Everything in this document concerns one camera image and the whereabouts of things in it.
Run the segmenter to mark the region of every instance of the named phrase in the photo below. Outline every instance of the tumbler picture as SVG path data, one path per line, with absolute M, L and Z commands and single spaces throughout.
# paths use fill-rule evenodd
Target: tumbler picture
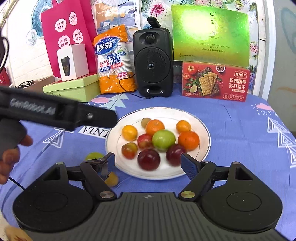
M 70 75 L 70 58 L 69 56 L 66 56 L 65 58 L 61 59 L 63 70 L 65 73 L 65 76 Z

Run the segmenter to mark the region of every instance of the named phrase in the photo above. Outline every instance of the flower design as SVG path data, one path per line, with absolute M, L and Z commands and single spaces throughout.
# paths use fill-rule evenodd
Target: flower design
M 165 8 L 163 7 L 162 3 L 157 3 L 153 5 L 150 14 L 157 17 L 157 15 L 162 14 L 164 11 Z
M 250 43 L 250 50 L 255 54 L 258 53 L 258 44 L 255 41 Z
M 210 0 L 195 0 L 194 4 L 195 5 L 210 5 L 211 2 L 210 2 Z
M 213 7 L 223 7 L 223 1 L 222 0 L 211 0 L 212 6 Z

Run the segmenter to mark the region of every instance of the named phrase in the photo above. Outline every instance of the table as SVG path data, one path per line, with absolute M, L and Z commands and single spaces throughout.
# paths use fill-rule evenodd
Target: table
M 128 93 L 97 96 L 87 103 L 115 110 L 119 117 L 146 107 L 174 107 L 201 119 L 211 134 L 211 148 L 207 159 L 218 166 L 229 166 L 233 161 L 243 163 L 276 192 L 283 202 L 283 213 L 276 229 L 288 239 L 296 237 L 296 140 L 268 103 L 253 95 L 246 102 L 181 96 L 181 85 L 174 84 L 169 98 L 140 99 Z M 107 130 L 82 126 L 75 131 L 23 122 L 34 144 L 20 147 L 21 160 L 11 177 L 24 187 L 58 161 L 67 166 L 78 166 L 90 152 L 106 154 Z M 151 181 L 131 177 L 120 170 L 119 184 L 114 191 L 168 192 L 178 194 L 189 182 L 187 176 L 171 180 Z M 0 186 L 0 207 L 7 221 L 17 222 L 12 213 L 14 199 L 21 189 L 8 182 Z

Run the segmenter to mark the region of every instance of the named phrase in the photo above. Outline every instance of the small white sticker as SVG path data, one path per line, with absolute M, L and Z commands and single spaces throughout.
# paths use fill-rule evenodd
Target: small white sticker
M 76 17 L 76 14 L 74 12 L 70 13 L 69 21 L 70 21 L 71 25 L 76 25 L 77 24 L 77 17 Z
M 79 29 L 76 29 L 73 33 L 73 40 L 75 43 L 80 44 L 83 41 L 82 32 Z
M 55 24 L 56 31 L 58 32 L 63 32 L 66 29 L 66 26 L 66 20 L 63 18 L 60 18 Z
M 59 47 L 63 48 L 70 45 L 70 38 L 67 35 L 63 35 L 59 38 Z

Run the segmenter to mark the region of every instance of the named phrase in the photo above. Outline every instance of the tomato illustration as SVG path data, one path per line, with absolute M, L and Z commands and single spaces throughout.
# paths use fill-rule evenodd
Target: tomato illustration
M 196 67 L 194 67 L 193 65 L 189 65 L 187 70 L 188 70 L 189 74 L 196 74 L 196 72 L 197 72 Z
M 183 75 L 183 78 L 186 79 L 186 80 L 188 80 L 188 79 L 190 78 L 190 75 L 189 75 L 188 73 L 185 73 L 185 74 Z

